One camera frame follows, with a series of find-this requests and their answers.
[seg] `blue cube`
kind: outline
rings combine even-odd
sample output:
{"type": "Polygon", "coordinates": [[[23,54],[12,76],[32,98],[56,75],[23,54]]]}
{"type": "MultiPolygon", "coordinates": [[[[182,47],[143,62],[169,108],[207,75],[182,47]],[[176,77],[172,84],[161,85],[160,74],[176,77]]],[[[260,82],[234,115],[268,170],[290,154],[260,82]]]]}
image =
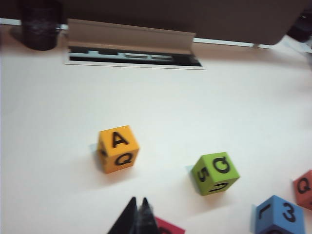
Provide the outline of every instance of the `blue cube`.
{"type": "Polygon", "coordinates": [[[276,195],[256,209],[256,234],[305,234],[303,210],[276,195]]]}

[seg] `yellow cube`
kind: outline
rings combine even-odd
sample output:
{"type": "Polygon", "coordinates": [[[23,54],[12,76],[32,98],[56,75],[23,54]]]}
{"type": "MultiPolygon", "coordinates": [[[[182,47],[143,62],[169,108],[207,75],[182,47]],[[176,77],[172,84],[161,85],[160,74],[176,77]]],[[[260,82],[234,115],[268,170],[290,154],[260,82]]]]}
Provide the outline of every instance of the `yellow cube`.
{"type": "Polygon", "coordinates": [[[133,166],[138,151],[139,145],[128,125],[99,133],[97,153],[105,173],[133,166]]]}

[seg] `black object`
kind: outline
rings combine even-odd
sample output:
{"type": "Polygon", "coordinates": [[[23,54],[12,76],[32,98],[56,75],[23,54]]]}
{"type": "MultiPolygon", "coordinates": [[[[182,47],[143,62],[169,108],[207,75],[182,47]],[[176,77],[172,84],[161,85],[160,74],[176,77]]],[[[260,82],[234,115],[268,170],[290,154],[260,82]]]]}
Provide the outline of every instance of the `black object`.
{"type": "Polygon", "coordinates": [[[303,14],[287,33],[288,36],[300,42],[306,42],[312,35],[312,13],[303,14]]]}
{"type": "Polygon", "coordinates": [[[159,234],[147,199],[144,198],[138,211],[136,198],[131,198],[108,234],[159,234]]]}
{"type": "Polygon", "coordinates": [[[21,4],[24,44],[35,50],[50,50],[57,44],[62,5],[55,0],[33,0],[21,4]]]}

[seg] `letter cube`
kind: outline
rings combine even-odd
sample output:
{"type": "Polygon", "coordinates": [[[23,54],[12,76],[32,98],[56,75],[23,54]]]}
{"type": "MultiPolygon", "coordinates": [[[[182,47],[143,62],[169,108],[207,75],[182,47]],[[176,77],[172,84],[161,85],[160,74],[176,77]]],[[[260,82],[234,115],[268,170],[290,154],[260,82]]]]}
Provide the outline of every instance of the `letter cube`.
{"type": "Polygon", "coordinates": [[[271,196],[256,209],[255,234],[305,234],[302,208],[271,196]]]}
{"type": "Polygon", "coordinates": [[[139,145],[129,126],[122,126],[99,133],[97,153],[106,173],[133,166],[139,145]]]}
{"type": "Polygon", "coordinates": [[[296,202],[299,206],[312,210],[312,170],[293,182],[296,202]]]}
{"type": "Polygon", "coordinates": [[[201,156],[192,174],[202,195],[225,191],[239,178],[226,152],[201,156]]]}

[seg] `pink cube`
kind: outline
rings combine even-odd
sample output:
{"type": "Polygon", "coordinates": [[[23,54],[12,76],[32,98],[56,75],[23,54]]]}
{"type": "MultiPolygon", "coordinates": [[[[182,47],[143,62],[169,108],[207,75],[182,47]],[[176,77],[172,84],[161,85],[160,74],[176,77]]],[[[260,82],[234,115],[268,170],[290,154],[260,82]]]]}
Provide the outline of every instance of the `pink cube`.
{"type": "Polygon", "coordinates": [[[312,170],[293,182],[296,201],[299,206],[312,210],[312,170]]]}

